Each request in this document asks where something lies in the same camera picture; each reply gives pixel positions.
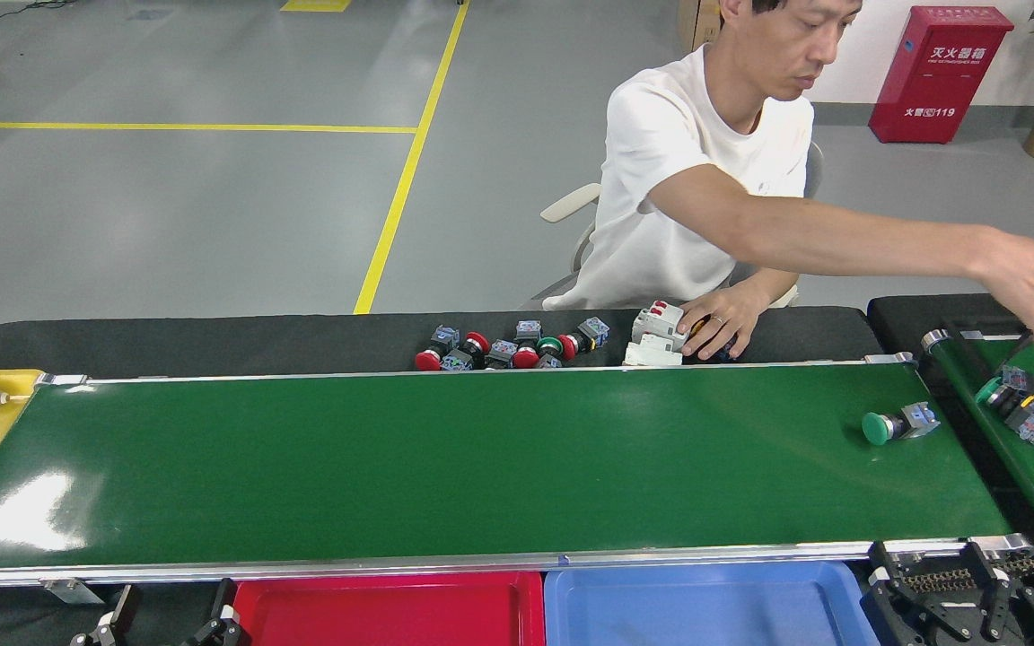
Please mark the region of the person's left hand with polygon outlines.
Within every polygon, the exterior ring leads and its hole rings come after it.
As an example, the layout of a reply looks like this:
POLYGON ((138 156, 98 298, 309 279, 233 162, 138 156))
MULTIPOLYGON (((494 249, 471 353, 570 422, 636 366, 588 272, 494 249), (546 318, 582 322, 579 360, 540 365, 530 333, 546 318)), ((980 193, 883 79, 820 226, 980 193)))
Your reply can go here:
POLYGON ((759 287, 739 284, 686 302, 678 324, 678 331, 687 336, 680 352, 706 361, 727 346, 731 359, 738 359, 772 300, 759 287))

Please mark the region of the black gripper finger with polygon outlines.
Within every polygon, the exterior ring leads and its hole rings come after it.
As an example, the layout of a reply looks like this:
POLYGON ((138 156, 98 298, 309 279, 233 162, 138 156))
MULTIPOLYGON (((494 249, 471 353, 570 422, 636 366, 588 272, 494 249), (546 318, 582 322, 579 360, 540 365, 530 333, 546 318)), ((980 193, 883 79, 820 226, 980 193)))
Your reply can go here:
POLYGON ((971 614, 977 607, 947 598, 973 583, 966 570, 907 575, 883 541, 874 541, 866 555, 873 572, 861 606, 882 645, 963 645, 977 638, 971 614))
POLYGON ((69 645, 127 645, 127 634, 135 621, 140 602, 141 592, 136 586, 124 586, 115 608, 99 618, 93 630, 77 633, 69 645))
POLYGON ((1034 575, 1033 557, 1016 555, 989 559, 976 541, 968 544, 968 568, 982 592, 979 638, 990 645, 1034 645, 1034 589, 1025 578, 1034 575))
POLYGON ((241 614, 233 605, 235 592, 237 585, 234 581, 222 578, 217 586, 209 617, 181 642, 181 645, 245 645, 245 629, 241 625, 241 614))

